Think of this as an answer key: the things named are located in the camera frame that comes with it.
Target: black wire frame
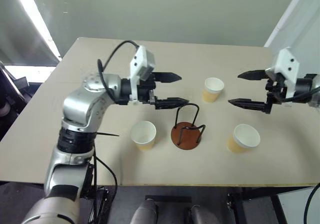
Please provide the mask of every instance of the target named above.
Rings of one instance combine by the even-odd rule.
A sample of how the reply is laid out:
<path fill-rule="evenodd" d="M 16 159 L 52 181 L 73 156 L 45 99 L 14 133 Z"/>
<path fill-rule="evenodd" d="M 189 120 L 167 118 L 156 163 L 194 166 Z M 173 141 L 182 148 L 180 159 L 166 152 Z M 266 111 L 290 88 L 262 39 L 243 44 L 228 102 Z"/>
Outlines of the black wire frame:
<path fill-rule="evenodd" d="M 195 125 L 195 121 L 196 121 L 196 119 L 197 119 L 197 116 L 198 116 L 200 107 L 199 107 L 197 104 L 194 104 L 194 103 L 187 103 L 187 104 L 184 104 L 184 105 L 180 106 L 180 107 L 176 110 L 175 122 L 174 122 L 174 128 L 175 128 L 175 129 L 177 128 L 177 121 L 178 121 L 179 111 L 180 111 L 181 108 L 183 108 L 183 107 L 185 107 L 185 106 L 194 106 L 194 107 L 196 107 L 196 113 L 195 113 L 195 116 L 194 116 L 194 119 L 193 119 L 193 122 L 192 122 L 192 127 Z"/>
<path fill-rule="evenodd" d="M 202 136 L 202 134 L 204 133 L 204 131 L 205 131 L 205 129 L 206 129 L 206 125 L 204 125 L 204 124 L 201 125 L 201 126 L 198 126 L 198 127 L 195 126 L 195 121 L 196 121 L 196 119 L 197 119 L 197 116 L 198 116 L 198 113 L 199 113 L 199 110 L 200 110 L 200 107 L 199 107 L 197 104 L 195 104 L 195 103 L 187 103 L 187 104 L 185 104 L 185 105 L 183 105 L 183 106 L 180 106 L 180 107 L 176 110 L 174 128 L 175 128 L 175 129 L 177 128 L 179 111 L 180 111 L 181 108 L 183 108 L 183 107 L 185 107 L 185 106 L 194 106 L 194 107 L 196 107 L 196 113 L 195 113 L 195 116 L 194 116 L 194 119 L 193 119 L 193 122 L 192 122 L 191 126 L 183 126 L 183 127 L 181 128 L 181 130 L 180 130 L 180 136 L 179 136 L 179 142 L 177 143 L 177 146 L 179 146 L 179 145 L 181 144 L 182 134 L 183 134 L 183 131 L 184 131 L 185 129 L 187 129 L 187 130 L 198 130 L 198 129 L 201 129 L 201 128 L 202 128 L 202 130 L 201 130 L 198 138 L 196 139 L 196 143 L 199 143 L 199 142 L 200 142 L 201 136 Z"/>
<path fill-rule="evenodd" d="M 190 126 L 183 126 L 180 130 L 180 137 L 179 137 L 179 142 L 177 143 L 177 146 L 179 146 L 181 144 L 181 138 L 182 138 L 182 133 L 184 131 L 184 129 L 188 129 L 188 130 L 198 130 L 202 128 L 202 130 L 200 131 L 200 134 L 198 136 L 198 138 L 196 139 L 196 143 L 199 143 L 200 140 L 201 140 L 201 136 L 202 136 L 202 133 L 204 133 L 205 129 L 206 129 L 206 125 L 201 125 L 201 126 L 198 126 L 198 127 L 190 127 Z"/>

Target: wall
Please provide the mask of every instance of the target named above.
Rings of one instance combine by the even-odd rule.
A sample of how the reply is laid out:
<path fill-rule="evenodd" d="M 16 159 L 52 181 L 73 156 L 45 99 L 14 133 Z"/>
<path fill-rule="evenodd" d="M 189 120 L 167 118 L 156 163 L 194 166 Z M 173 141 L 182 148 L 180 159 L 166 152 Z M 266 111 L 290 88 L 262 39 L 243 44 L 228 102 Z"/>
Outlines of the wall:
<path fill-rule="evenodd" d="M 35 0 L 64 55 L 78 37 L 263 46 L 291 0 Z"/>

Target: wire cup stand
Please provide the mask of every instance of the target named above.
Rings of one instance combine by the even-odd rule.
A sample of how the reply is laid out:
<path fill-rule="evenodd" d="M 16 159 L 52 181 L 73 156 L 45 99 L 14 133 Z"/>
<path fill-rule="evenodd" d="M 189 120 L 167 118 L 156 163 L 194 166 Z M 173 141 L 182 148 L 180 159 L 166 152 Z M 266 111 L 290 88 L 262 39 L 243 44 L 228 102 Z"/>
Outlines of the wire cup stand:
<path fill-rule="evenodd" d="M 197 108 L 193 122 L 179 122 L 178 121 L 178 115 L 179 111 L 181 108 L 185 106 L 194 106 Z M 196 148 L 201 140 L 201 136 L 205 131 L 206 125 L 200 125 L 200 126 L 195 126 L 195 121 L 197 119 L 198 113 L 199 113 L 199 106 L 194 103 L 187 103 L 183 106 L 180 106 L 175 115 L 175 123 L 174 127 L 171 130 L 171 139 L 173 144 L 175 144 L 178 148 L 183 149 L 183 150 L 191 150 Z"/>

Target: cable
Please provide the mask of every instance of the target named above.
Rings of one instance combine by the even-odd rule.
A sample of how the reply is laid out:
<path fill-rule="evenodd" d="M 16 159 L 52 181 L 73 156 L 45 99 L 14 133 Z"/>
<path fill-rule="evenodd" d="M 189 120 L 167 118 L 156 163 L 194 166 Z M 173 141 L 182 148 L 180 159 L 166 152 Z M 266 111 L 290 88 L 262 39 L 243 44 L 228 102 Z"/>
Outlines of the cable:
<path fill-rule="evenodd" d="M 133 41 L 133 40 L 124 40 L 123 42 L 121 42 L 119 45 L 116 46 L 116 48 L 112 51 L 111 55 L 109 56 L 109 58 L 106 60 L 104 66 L 103 66 L 103 69 L 102 71 L 104 72 L 107 65 L 109 64 L 111 58 L 114 56 L 114 54 L 117 52 L 117 50 L 124 44 L 126 43 L 131 43 L 132 45 L 134 45 L 135 49 L 138 49 L 139 46 Z"/>
<path fill-rule="evenodd" d="M 119 137 L 117 134 L 111 134 L 111 133 L 104 133 L 104 132 L 97 132 L 97 135 L 102 135 L 102 136 L 112 136 L 112 137 Z"/>
<path fill-rule="evenodd" d="M 278 93 L 273 93 L 273 96 L 281 103 L 287 103 L 287 102 L 296 102 L 296 101 L 300 101 L 300 100 L 303 100 L 303 99 L 306 99 L 306 98 L 309 98 L 309 97 L 312 97 L 313 94 L 317 93 L 320 91 L 320 86 L 318 86 L 317 88 L 315 89 L 312 89 L 306 93 L 302 93 L 302 94 L 299 94 L 299 95 L 296 95 L 296 96 L 293 96 L 293 97 L 290 97 L 290 98 L 282 98 L 278 95 Z"/>
<path fill-rule="evenodd" d="M 99 157 L 96 156 L 96 159 L 98 162 L 100 162 L 105 168 L 108 169 L 108 171 L 111 173 L 111 175 L 113 176 L 114 179 L 114 194 L 112 196 L 112 200 L 111 203 L 114 201 L 117 191 L 118 191 L 118 181 L 117 181 L 117 177 L 116 174 L 111 170 L 111 168 L 109 166 L 107 166 L 107 164 L 105 164 Z"/>
<path fill-rule="evenodd" d="M 107 65 L 109 64 L 111 58 L 114 56 L 117 50 L 126 43 L 131 43 L 132 45 L 134 45 L 136 50 L 138 50 L 139 48 L 139 46 L 133 40 L 124 40 L 123 42 L 121 42 L 119 45 L 116 46 L 116 48 L 112 51 L 111 55 L 108 57 L 104 65 L 102 65 L 102 61 L 100 59 L 97 60 L 98 73 L 99 73 L 101 83 L 113 102 L 115 102 L 115 96 L 113 94 L 113 90 L 107 86 L 104 79 L 103 72 L 105 71 Z"/>
<path fill-rule="evenodd" d="M 312 197 L 314 196 L 314 194 L 316 193 L 316 191 L 320 188 L 320 183 L 318 185 L 316 185 L 312 192 L 310 193 L 308 200 L 306 201 L 305 204 L 305 209 L 304 209 L 304 214 L 303 214 L 303 224 L 307 224 L 307 215 L 308 215 L 308 210 L 309 210 L 309 206 L 310 206 L 310 202 L 312 200 Z"/>
<path fill-rule="evenodd" d="M 106 93 L 108 93 L 110 99 L 111 99 L 113 102 L 115 102 L 115 97 L 114 97 L 114 94 L 113 94 L 113 90 L 110 89 L 109 87 L 107 87 L 107 84 L 106 84 L 106 82 L 105 82 L 105 79 L 104 79 L 104 76 L 103 76 L 104 70 L 103 70 L 102 62 L 101 62 L 100 59 L 98 59 L 97 65 L 98 65 L 98 72 L 99 72 L 100 81 L 101 81 L 101 83 L 102 83 L 102 85 L 103 85 Z"/>
<path fill-rule="evenodd" d="M 93 188 L 94 188 L 94 199 L 93 199 L 93 223 L 98 224 L 98 213 L 97 213 L 97 155 L 96 155 L 96 146 L 93 144 L 93 166 L 94 166 L 94 179 L 93 179 Z"/>

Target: paper cup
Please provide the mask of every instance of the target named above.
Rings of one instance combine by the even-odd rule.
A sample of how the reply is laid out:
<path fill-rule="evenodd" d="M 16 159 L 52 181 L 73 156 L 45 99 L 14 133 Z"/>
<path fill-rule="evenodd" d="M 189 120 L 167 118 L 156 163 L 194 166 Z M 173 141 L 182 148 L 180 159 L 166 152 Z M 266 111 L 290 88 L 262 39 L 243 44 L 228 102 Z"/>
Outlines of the paper cup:
<path fill-rule="evenodd" d="M 215 77 L 209 77 L 204 81 L 204 90 L 202 99 L 207 103 L 213 103 L 220 92 L 224 89 L 225 84 L 222 80 Z"/>
<path fill-rule="evenodd" d="M 259 132 L 247 124 L 237 125 L 228 140 L 228 148 L 234 153 L 243 153 L 260 143 Z"/>
<path fill-rule="evenodd" d="M 130 137 L 141 151 L 146 151 L 155 144 L 156 133 L 155 125 L 150 121 L 142 120 L 133 125 Z"/>

